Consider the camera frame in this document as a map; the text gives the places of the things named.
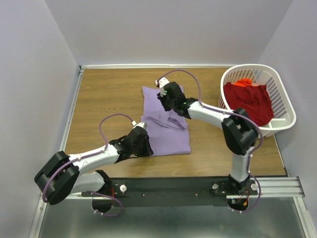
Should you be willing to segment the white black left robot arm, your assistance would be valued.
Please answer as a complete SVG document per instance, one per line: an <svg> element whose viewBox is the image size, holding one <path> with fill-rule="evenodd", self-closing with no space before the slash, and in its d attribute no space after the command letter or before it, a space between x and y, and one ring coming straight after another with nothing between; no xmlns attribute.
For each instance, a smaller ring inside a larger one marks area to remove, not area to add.
<svg viewBox="0 0 317 238"><path fill-rule="evenodd" d="M35 175L34 182L42 192L42 200L56 205L72 193L85 191L79 185L79 177L86 172L152 154L148 132L137 124L128 135L98 149L71 155L56 152Z"/></svg>

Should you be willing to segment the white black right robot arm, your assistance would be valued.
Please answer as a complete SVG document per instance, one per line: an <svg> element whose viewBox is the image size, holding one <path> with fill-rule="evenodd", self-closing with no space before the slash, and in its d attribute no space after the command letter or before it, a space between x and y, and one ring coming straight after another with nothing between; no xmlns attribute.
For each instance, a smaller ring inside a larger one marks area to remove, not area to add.
<svg viewBox="0 0 317 238"><path fill-rule="evenodd" d="M155 85L159 88L157 98L165 111L173 110L181 117L201 120L222 129L225 143L233 153L228 189L233 194L245 190L250 179L250 158L259 135L246 111L223 110L203 104L195 98L187 98L176 82L166 78L158 80Z"/></svg>

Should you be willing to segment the lavender t-shirt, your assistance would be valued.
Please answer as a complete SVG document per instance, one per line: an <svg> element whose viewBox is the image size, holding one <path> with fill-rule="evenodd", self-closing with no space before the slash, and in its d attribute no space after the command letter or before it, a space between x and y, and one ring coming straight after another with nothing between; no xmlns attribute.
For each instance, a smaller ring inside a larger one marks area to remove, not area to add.
<svg viewBox="0 0 317 238"><path fill-rule="evenodd" d="M146 122L149 142L153 156L190 154L190 136L188 124L173 110L166 112L157 98L159 89L144 86L143 115Z"/></svg>

